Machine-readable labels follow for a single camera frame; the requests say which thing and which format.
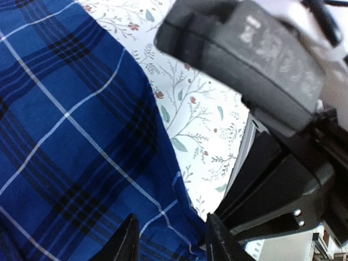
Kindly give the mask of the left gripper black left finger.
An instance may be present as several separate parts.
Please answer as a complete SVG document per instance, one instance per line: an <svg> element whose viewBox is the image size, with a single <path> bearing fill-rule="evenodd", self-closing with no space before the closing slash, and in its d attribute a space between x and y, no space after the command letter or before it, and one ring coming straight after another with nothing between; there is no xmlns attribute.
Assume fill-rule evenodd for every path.
<svg viewBox="0 0 348 261"><path fill-rule="evenodd" d="M129 214L107 243L90 260L139 260L139 222L136 215Z"/></svg>

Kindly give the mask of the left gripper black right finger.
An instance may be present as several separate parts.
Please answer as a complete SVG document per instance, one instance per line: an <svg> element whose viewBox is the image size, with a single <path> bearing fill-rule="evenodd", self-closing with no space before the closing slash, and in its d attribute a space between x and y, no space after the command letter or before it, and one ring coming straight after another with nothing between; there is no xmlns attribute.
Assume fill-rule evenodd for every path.
<svg viewBox="0 0 348 261"><path fill-rule="evenodd" d="M208 214L205 234L208 261L254 261L216 214Z"/></svg>

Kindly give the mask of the blue plaid long sleeve shirt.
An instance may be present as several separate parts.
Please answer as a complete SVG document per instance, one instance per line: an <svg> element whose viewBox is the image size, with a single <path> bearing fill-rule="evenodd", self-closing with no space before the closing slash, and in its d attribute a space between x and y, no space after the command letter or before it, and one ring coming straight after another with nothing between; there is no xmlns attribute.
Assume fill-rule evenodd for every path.
<svg viewBox="0 0 348 261"><path fill-rule="evenodd" d="M75 1L1 1L1 260L206 260L150 82Z"/></svg>

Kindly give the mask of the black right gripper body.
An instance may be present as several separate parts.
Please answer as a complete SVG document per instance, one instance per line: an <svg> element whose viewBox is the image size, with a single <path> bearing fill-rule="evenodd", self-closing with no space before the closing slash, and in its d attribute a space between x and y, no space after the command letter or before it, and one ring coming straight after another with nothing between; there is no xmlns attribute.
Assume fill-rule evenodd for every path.
<svg viewBox="0 0 348 261"><path fill-rule="evenodd" d="M258 127L252 147L216 215L236 240L281 237L323 224L347 244L347 131L325 109L292 137Z"/></svg>

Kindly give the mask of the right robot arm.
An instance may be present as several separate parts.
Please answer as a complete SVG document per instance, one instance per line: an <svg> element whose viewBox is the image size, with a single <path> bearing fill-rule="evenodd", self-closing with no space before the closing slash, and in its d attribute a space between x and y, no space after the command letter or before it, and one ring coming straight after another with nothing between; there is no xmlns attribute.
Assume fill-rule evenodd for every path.
<svg viewBox="0 0 348 261"><path fill-rule="evenodd" d="M343 37L322 1L300 4L312 22L276 17L253 1L233 7L215 30L216 66L206 72L241 93L259 133L217 216L236 241L301 233L322 223L347 242L347 131L337 111L317 108L326 74L303 43L322 51Z"/></svg>

